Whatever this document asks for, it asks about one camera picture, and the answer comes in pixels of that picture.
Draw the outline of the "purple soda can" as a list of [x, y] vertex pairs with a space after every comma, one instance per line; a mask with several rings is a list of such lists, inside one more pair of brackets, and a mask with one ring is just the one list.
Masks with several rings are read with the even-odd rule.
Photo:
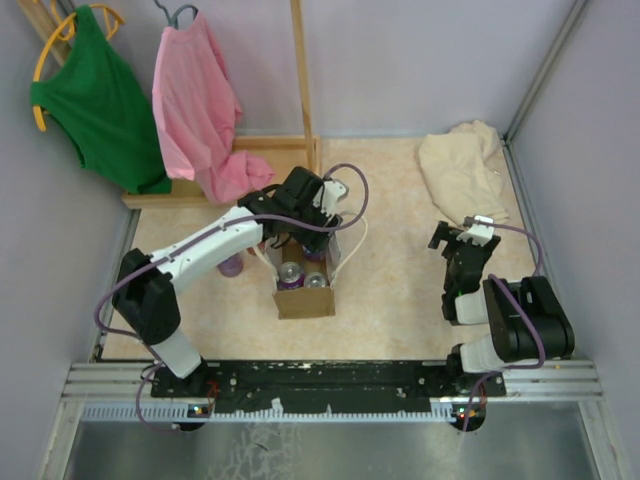
[[240, 275], [244, 269], [242, 256], [237, 253], [217, 265], [218, 271], [226, 278]]

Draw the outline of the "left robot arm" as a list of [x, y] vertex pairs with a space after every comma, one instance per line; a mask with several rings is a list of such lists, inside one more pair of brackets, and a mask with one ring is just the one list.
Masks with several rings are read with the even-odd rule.
[[171, 371], [174, 387], [197, 396], [207, 387], [208, 373], [201, 354], [181, 331], [179, 295], [232, 256], [280, 234], [313, 252], [326, 247], [342, 222], [337, 205], [347, 194], [342, 182], [296, 167], [283, 183], [243, 196], [186, 239], [151, 254], [128, 252], [112, 305]]

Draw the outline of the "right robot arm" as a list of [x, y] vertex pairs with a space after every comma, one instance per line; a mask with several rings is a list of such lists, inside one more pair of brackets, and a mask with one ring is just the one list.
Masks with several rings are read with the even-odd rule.
[[[499, 230], [516, 232], [537, 250], [533, 274], [510, 281], [484, 269], [501, 242]], [[447, 384], [470, 395], [482, 377], [506, 370], [538, 369], [546, 361], [568, 359], [575, 335], [549, 280], [542, 274], [543, 249], [530, 232], [480, 215], [461, 227], [440, 221], [428, 247], [444, 244], [446, 261], [441, 310], [454, 326], [486, 325], [482, 338], [456, 345], [447, 357]]]

